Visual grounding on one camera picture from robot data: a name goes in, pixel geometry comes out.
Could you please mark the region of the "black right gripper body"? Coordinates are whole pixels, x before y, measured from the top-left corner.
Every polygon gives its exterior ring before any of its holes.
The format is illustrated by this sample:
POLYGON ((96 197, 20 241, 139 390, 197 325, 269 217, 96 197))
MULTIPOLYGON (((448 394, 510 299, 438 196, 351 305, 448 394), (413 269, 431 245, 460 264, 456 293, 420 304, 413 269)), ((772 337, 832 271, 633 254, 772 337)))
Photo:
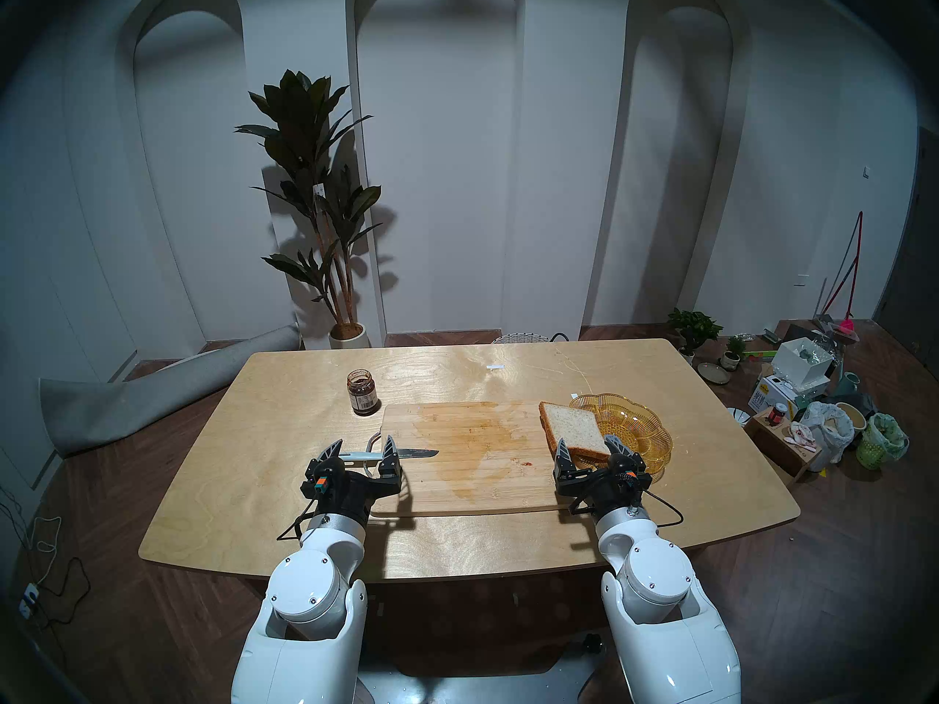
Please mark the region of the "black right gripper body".
POLYGON ((652 482, 653 476, 647 472, 555 467, 556 493, 562 498, 573 498, 567 507, 568 513, 573 515, 602 518, 619 509, 633 513, 641 507, 642 495, 652 482))

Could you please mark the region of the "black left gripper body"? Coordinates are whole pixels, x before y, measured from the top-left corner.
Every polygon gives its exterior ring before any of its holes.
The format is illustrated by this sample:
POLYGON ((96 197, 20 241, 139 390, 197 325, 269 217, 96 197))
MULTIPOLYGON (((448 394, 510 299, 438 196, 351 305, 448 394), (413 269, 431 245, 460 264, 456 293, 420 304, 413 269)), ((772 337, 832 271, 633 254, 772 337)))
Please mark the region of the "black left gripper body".
POLYGON ((315 503, 313 515, 338 515, 366 526, 374 502, 397 496, 402 488, 402 470, 379 471, 377 478, 344 468, 326 466, 311 473, 300 484, 304 498, 315 503))

